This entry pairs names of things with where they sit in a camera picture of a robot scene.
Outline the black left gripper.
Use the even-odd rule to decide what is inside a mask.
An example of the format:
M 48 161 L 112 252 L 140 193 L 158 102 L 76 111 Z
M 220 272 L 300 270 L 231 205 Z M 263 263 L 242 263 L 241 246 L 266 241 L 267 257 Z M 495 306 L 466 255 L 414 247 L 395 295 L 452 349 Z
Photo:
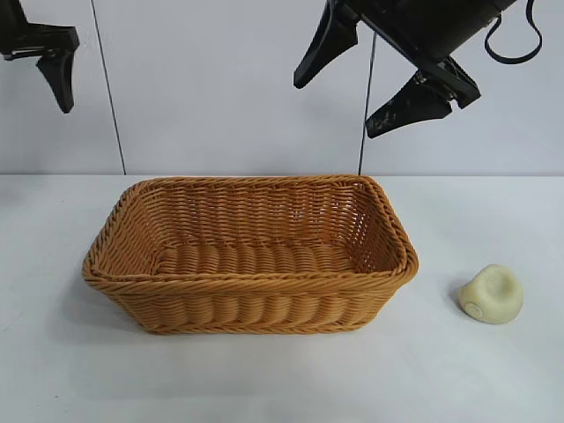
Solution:
M 29 22 L 20 1 L 1 1 L 1 55 L 6 61 L 40 57 L 36 66 L 64 114 L 74 107 L 72 69 L 78 46 L 74 26 Z

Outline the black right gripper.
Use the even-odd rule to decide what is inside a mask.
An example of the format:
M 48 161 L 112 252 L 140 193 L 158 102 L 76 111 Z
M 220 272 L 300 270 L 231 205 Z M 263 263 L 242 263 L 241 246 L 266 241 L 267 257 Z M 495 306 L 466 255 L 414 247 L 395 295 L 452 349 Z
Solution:
M 366 120 L 376 138 L 466 108 L 480 97 L 477 84 L 451 54 L 512 5 L 511 1 L 337 1 L 327 0 L 314 37 L 293 73 L 303 88 L 326 65 L 358 44 L 363 22 L 417 71 Z

